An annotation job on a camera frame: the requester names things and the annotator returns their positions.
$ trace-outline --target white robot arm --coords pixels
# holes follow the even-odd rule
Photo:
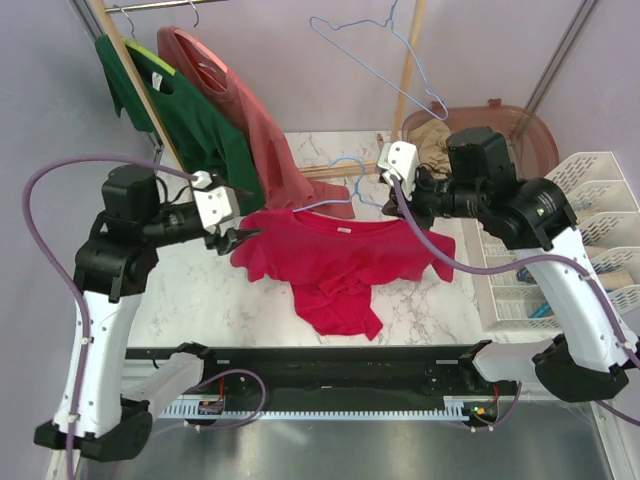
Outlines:
[[[153,375],[121,392],[129,332],[147,277],[158,262],[156,249],[204,238],[207,248],[222,255],[259,233],[229,228],[221,235],[220,225],[239,216],[236,194],[244,192],[208,172],[195,176],[190,185],[195,201],[179,205],[159,203],[155,173],[150,169],[116,168],[103,185],[105,210],[76,255],[74,272],[74,283],[89,311],[90,333],[84,337],[77,308],[64,394],[53,419],[36,429],[37,444],[64,448],[69,425],[74,424],[74,446],[82,456],[102,462],[134,458],[144,447],[153,420],[201,381],[210,350],[183,344]],[[81,367],[80,349],[85,342],[90,348]],[[80,368],[86,373],[75,392]],[[78,410],[70,418],[74,394]]]
[[[395,142],[385,146],[377,166],[382,180],[398,188],[384,211],[411,217],[407,220],[422,228],[430,228],[435,217],[478,219],[518,260],[538,260],[527,268],[563,330],[553,342],[485,344],[475,352],[475,369],[490,382],[540,381],[569,402],[612,398],[627,383],[623,368],[638,350],[638,337],[606,296],[563,192],[546,179],[518,181],[504,137],[489,128],[458,132],[448,139],[447,147],[452,174],[436,180],[419,165],[414,145]],[[540,261],[542,255],[567,262]],[[576,265],[567,265],[571,262],[577,263],[582,274]],[[510,269],[491,271],[454,263],[473,274]],[[614,312],[614,319],[607,315],[597,293],[603,293],[600,296]]]

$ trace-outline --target clothes hanger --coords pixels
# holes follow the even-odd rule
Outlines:
[[[176,73],[175,68],[173,68],[167,62],[162,60],[157,55],[154,55],[152,52],[150,52],[149,50],[144,48],[142,45],[140,45],[140,43],[138,43],[138,39],[136,39],[136,26],[134,25],[133,20],[131,20],[131,17],[129,16],[127,11],[124,8],[122,8],[120,5],[116,5],[116,4],[113,5],[113,8],[119,9],[124,14],[124,16],[127,17],[127,20],[129,20],[129,23],[131,24],[131,38],[132,38],[132,40],[130,40],[128,38],[123,38],[122,41],[124,42],[124,44],[127,47],[132,48],[133,50],[136,50],[137,52],[140,52],[141,54],[143,54],[145,57],[147,57],[153,63],[155,63],[160,68],[162,68],[164,71],[166,71],[169,75],[171,75],[171,76],[175,75],[175,73]]]
[[[198,24],[200,23],[200,13],[198,13],[198,9],[196,8],[195,4],[193,3],[193,0],[189,0],[189,3],[191,4],[191,6],[193,7],[193,9],[196,12],[196,23],[193,26],[194,31],[196,29],[196,27],[198,26]],[[196,36],[192,36],[189,35],[187,32],[185,32],[184,30],[180,29],[180,28],[176,28],[174,30],[174,33],[179,36],[184,38],[185,40],[187,40],[192,46],[193,48],[195,48],[198,53],[200,55],[202,55],[203,57],[210,59],[213,64],[215,65],[215,67],[219,68],[220,71],[222,71],[222,73],[227,73],[227,66],[224,64],[224,62],[222,60],[220,60],[211,50],[209,50],[197,37],[199,37],[199,35],[196,34]],[[203,66],[203,67],[207,67],[207,68],[211,68],[212,70],[215,71],[215,68],[211,65],[206,65],[204,63],[199,63],[199,66]]]
[[[394,20],[394,15],[395,15],[395,10],[396,10],[396,6],[398,5],[398,0],[394,0],[394,2],[391,4],[391,10],[389,11],[389,17],[387,17],[387,19],[385,20],[384,23],[380,23],[376,20],[373,20],[371,18],[367,18],[364,20],[358,20],[355,22],[351,22],[351,23],[345,23],[343,25],[338,25],[338,26],[334,26],[329,20],[327,20],[326,18],[322,18],[322,17],[317,17],[317,16],[313,16],[313,17],[309,17],[309,26],[311,27],[311,29],[316,32],[318,35],[320,35],[322,38],[324,38],[327,42],[329,42],[330,44],[332,44],[334,47],[336,47],[338,50],[340,50],[342,53],[344,53],[345,55],[347,55],[348,57],[350,57],[352,60],[355,60],[356,62],[358,62],[360,65],[362,65],[364,68],[366,68],[367,70],[369,70],[369,72],[373,73],[376,77],[378,77],[380,80],[382,80],[383,82],[385,82],[387,85],[389,85],[390,87],[392,87],[393,89],[395,89],[398,93],[401,93],[402,95],[404,95],[405,97],[407,97],[409,100],[411,100],[413,103],[415,103],[417,106],[419,106],[420,108],[422,108],[423,110],[425,110],[427,113],[429,113],[430,115],[433,115],[435,118],[437,118],[438,120],[446,120],[449,117],[449,110],[447,109],[447,106],[444,104],[444,102],[442,101],[442,99],[435,93],[433,93],[432,91],[429,90],[429,86],[427,83],[427,76],[424,73],[424,70],[422,68],[422,64],[420,63],[420,60],[418,60],[418,58],[416,57],[415,52],[413,51],[413,48],[411,48],[411,45],[409,44],[409,42],[407,42],[407,40],[400,35],[398,32],[396,32],[396,28],[395,28],[395,20]],[[334,32],[337,32],[338,30],[341,30],[343,28],[349,28],[349,27],[354,27],[356,25],[362,25],[364,23],[372,23],[377,27],[380,28],[387,28],[387,25],[391,25],[391,33],[393,33],[393,35],[395,35],[396,37],[398,37],[402,43],[404,43],[404,45],[407,47],[407,49],[409,50],[409,52],[411,52],[411,56],[413,57],[413,61],[415,63],[415,65],[418,67],[418,70],[420,71],[420,76],[422,77],[422,81],[424,82],[424,89],[425,92],[427,93],[427,95],[429,95],[432,98],[435,98],[436,101],[440,104],[440,106],[443,108],[444,111],[444,115],[438,115],[437,113],[435,113],[433,110],[431,110],[429,107],[423,105],[420,101],[418,101],[416,98],[414,98],[412,95],[410,95],[408,92],[405,92],[404,90],[402,90],[398,85],[396,85],[395,83],[393,83],[391,80],[387,79],[384,75],[382,75],[380,72],[378,72],[377,70],[375,70],[373,67],[371,67],[369,64],[365,63],[364,61],[360,60],[360,58],[356,57],[354,54],[352,54],[349,50],[347,50],[345,47],[343,47],[341,44],[339,44],[338,42],[335,42],[333,40],[331,40],[331,38],[329,38],[327,35],[325,35],[324,33],[322,33],[320,30],[318,30],[318,28],[314,25],[313,21],[317,20],[319,22],[322,22],[326,25],[329,26],[329,28],[331,30],[333,30]]]
[[[360,180],[362,180],[362,178],[364,177],[364,174],[365,174],[365,167],[364,167],[364,162],[362,161],[362,159],[360,159],[358,157],[351,156],[351,155],[343,155],[341,157],[336,158],[328,166],[329,166],[329,168],[331,168],[336,163],[342,162],[344,160],[352,160],[352,161],[356,162],[358,165],[360,165],[360,175],[358,176],[358,179],[356,180],[356,183],[353,186],[353,193],[351,194],[351,196],[346,200],[323,200],[322,202],[312,203],[311,205],[307,205],[305,207],[296,208],[296,209],[293,210],[294,212],[302,212],[304,210],[309,210],[311,208],[316,208],[316,207],[319,207],[321,205],[332,205],[334,203],[351,203],[351,201],[353,200],[354,197],[358,197],[358,200],[360,200],[360,203],[364,203],[365,205],[371,205],[372,207],[376,207],[376,208],[380,208],[380,209],[383,208],[382,205],[379,205],[379,204],[377,204],[375,202],[370,202],[370,201],[365,200],[364,198],[362,198],[362,194],[360,193]]]

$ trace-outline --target white marble table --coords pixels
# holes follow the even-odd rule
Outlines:
[[[352,154],[374,160],[375,132],[298,133],[287,136],[298,165],[326,164]],[[337,179],[353,191],[355,178]],[[171,181],[175,191],[179,181]],[[361,191],[384,203],[388,187],[375,175],[365,177]],[[354,200],[356,218],[384,220],[376,208]],[[457,259],[467,262],[458,220],[437,221],[434,231],[457,242]],[[420,283],[397,280],[374,287],[372,309],[384,324],[369,342],[364,335],[320,336],[293,308],[289,284],[262,279],[247,281],[244,269],[232,268],[200,240],[160,249],[160,262],[149,277],[138,310],[130,347],[175,347],[185,341],[210,346],[361,346],[472,344],[483,338],[507,342],[537,341],[544,333],[484,333],[473,283],[456,272],[453,283],[440,281],[431,268]]]

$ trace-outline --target green shirt sleeve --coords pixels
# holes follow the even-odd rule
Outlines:
[[[134,127],[153,132],[154,127],[108,37],[96,40],[116,112],[127,110]],[[243,215],[265,204],[247,142],[238,129],[180,73],[173,75],[152,58],[128,47],[153,105],[188,172],[214,171],[230,185],[253,193],[239,201]]]

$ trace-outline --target brown plastic basket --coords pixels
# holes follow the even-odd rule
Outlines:
[[[444,113],[437,102],[431,108]],[[409,115],[402,125],[402,138],[409,141],[409,132],[432,118],[422,110]],[[545,123],[524,108],[502,105],[500,99],[489,100],[486,107],[450,108],[445,123],[452,132],[490,127],[503,134],[520,178],[544,177],[560,163],[558,147]]]

